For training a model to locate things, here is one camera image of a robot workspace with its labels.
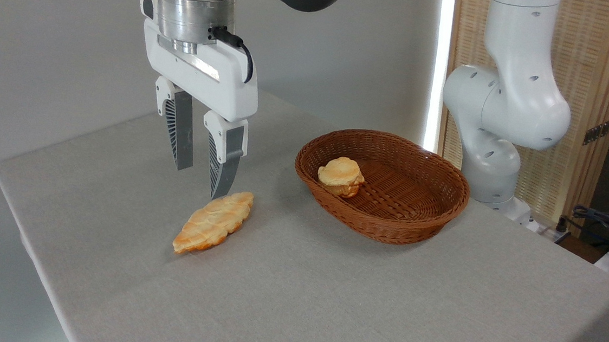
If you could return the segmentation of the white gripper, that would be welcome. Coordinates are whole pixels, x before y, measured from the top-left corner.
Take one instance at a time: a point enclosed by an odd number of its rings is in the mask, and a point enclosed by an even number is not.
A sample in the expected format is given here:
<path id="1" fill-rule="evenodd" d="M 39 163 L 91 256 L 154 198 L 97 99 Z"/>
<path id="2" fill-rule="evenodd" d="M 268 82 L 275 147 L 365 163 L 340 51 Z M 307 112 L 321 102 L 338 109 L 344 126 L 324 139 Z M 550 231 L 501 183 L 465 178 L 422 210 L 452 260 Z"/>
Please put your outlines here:
<path id="1" fill-rule="evenodd" d="M 141 0 L 140 8 L 147 59 L 162 75 L 156 80 L 156 102 L 166 119 L 176 168 L 193 166 L 194 97 L 212 110 L 203 117 L 210 135 L 210 194 L 223 197 L 247 154 L 245 119 L 258 108 L 253 63 L 241 47 L 214 34 L 216 29 L 233 33 L 235 2 Z"/>

